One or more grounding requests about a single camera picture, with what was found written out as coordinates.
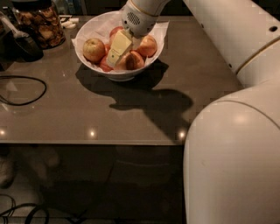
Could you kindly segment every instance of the white paper liner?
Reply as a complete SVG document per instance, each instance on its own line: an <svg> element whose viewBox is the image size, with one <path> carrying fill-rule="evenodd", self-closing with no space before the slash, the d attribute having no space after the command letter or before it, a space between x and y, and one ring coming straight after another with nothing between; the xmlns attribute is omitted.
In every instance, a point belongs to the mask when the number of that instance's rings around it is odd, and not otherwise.
<svg viewBox="0 0 280 224"><path fill-rule="evenodd" d="M152 62L154 62L158 58L165 45L165 36L167 33L169 22L156 23L153 29L150 31L149 34L153 36L154 39L157 41L157 52L154 54L153 57L146 59L144 68L137 69L137 70L123 70L123 71L112 70L108 73L105 73L101 68L87 61L82 53L83 44L88 39L91 38L98 38L102 40L104 44L107 44L109 42L110 31L119 25L122 25L122 10L104 13L86 22L80 28L76 38L72 39L73 46L75 48L75 51L80 61L83 64L85 64L87 67L95 70L100 74L135 75L140 73L142 70L144 70L147 66L149 66Z"/></svg>

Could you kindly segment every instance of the black cable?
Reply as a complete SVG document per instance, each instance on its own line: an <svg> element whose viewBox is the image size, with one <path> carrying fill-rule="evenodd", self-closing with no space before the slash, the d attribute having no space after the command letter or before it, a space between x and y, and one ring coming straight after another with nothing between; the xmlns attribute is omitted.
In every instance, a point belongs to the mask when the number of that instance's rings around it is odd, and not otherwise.
<svg viewBox="0 0 280 224"><path fill-rule="evenodd" d="M40 99L45 94L46 89L47 89L46 83L43 80L38 79L38 78L23 76L23 75L3 75L3 76L0 76L0 80L11 80L11 79L34 80L34 81L38 81L38 82L40 82L44 85L44 90L43 90L41 95L39 95L37 98L35 98L31 101L27 101L27 102L23 102L23 103L15 103L15 102L9 101L9 100L5 99L2 95L0 95L0 102L11 105L11 106L24 106L24 105L33 103L33 102L37 101L38 99Z"/></svg>

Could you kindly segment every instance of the white bowl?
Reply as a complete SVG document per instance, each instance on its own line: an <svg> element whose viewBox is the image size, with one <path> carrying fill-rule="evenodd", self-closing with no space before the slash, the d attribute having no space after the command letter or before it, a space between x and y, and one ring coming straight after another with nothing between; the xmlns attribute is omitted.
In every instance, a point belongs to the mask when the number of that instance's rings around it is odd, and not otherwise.
<svg viewBox="0 0 280 224"><path fill-rule="evenodd" d="M112 11L101 14L98 17L94 17L80 28L76 38L73 40L73 45L75 47L78 58L85 66L89 67L98 74L111 79L112 81L128 81L133 79L137 74L140 74L145 68L147 68L158 58L165 45L165 35L168 25L159 27L155 25L153 30L150 32L150 35L153 36L157 41L157 52L152 58L146 60L145 66L143 68L125 71L112 70L106 73L101 68L85 59L82 53L82 47L85 41L90 38L98 38L102 40L104 44L107 44L109 42L110 31L119 25L122 25L121 11Z"/></svg>

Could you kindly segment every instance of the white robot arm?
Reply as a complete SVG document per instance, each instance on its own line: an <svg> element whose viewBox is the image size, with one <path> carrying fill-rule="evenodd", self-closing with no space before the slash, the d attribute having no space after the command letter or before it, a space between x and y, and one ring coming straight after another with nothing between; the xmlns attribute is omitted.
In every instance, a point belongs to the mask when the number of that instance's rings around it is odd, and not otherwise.
<svg viewBox="0 0 280 224"><path fill-rule="evenodd" d="M145 35L167 2L129 0L126 29ZM251 0L184 2L244 86L208 105L189 129L187 223L280 223L280 23Z"/></svg>

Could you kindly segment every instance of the countertop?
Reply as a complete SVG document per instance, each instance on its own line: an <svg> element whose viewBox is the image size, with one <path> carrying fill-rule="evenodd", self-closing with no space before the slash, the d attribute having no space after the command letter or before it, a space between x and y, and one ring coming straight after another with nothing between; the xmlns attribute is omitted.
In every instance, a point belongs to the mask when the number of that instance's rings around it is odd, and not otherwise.
<svg viewBox="0 0 280 224"><path fill-rule="evenodd" d="M170 21L158 60L135 79L115 82L77 58L71 39L91 17L80 17L66 42L36 62L14 62L0 75L27 75L47 83L32 104L0 106L0 143L183 145L195 116L240 83L194 17ZM0 80L0 91L38 93L34 82Z"/></svg>

